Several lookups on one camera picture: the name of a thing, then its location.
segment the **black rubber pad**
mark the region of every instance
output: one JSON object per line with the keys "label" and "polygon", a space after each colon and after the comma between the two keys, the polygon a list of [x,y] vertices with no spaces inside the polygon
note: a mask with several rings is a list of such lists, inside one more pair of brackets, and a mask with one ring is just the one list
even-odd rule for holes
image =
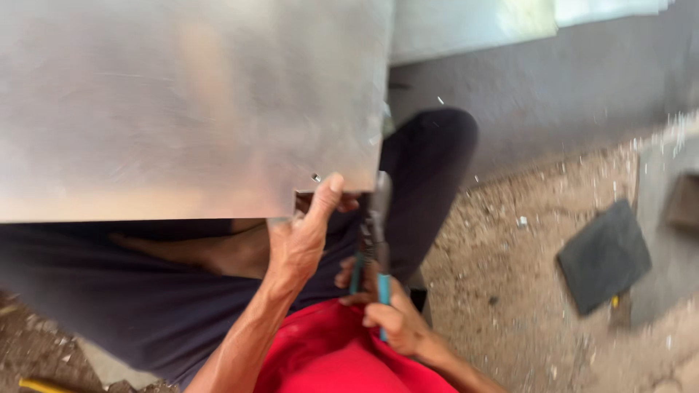
{"label": "black rubber pad", "polygon": [[648,272],[648,247],[628,201],[614,203],[570,239],[559,263],[583,315]]}

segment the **leg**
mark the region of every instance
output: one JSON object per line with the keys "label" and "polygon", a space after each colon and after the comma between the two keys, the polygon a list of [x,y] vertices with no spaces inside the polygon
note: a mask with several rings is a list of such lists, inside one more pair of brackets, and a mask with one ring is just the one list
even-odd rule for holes
{"label": "leg", "polygon": [[[434,242],[476,140],[477,125],[471,115],[443,109],[418,114],[384,142],[379,168],[394,182],[386,239],[391,248],[391,273],[401,282],[419,268]],[[326,255],[295,307],[346,293],[334,287],[333,278],[340,271],[340,261],[354,253],[359,222],[357,212],[333,216]]]}
{"label": "leg", "polygon": [[[169,224],[179,231],[191,222]],[[207,227],[202,234],[211,236],[230,229],[230,221],[199,224]],[[0,225],[0,287],[19,293],[38,312],[130,366],[186,385],[245,309],[259,281],[218,277],[118,248],[105,239],[107,227]],[[145,230],[127,233],[148,236]]]}

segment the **red shirt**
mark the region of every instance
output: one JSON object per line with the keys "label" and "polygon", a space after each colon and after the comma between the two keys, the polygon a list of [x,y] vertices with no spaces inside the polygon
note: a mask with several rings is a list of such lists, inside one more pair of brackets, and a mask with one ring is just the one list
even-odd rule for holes
{"label": "red shirt", "polygon": [[399,355],[361,325],[363,311],[337,299],[284,319],[255,393],[455,393],[427,367]]}

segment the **yellow hose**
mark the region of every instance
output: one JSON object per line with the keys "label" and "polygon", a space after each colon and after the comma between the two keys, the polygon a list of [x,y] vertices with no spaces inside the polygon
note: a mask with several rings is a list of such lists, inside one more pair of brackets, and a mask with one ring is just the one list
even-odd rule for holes
{"label": "yellow hose", "polygon": [[28,387],[29,389],[33,389],[41,393],[75,393],[70,390],[65,390],[62,387],[51,385],[50,383],[24,378],[20,378],[20,387]]}

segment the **person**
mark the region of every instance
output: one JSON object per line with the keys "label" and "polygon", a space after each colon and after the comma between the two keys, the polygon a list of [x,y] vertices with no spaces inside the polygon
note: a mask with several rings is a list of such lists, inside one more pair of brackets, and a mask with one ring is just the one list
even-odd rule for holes
{"label": "person", "polygon": [[504,392],[449,350],[401,285],[446,218],[476,140],[474,119],[448,108],[416,115],[384,141],[380,169],[394,184],[390,306],[375,303],[371,280],[348,294],[363,200],[343,194],[339,174],[319,185],[306,214],[266,224],[0,225],[0,287],[188,393]]}

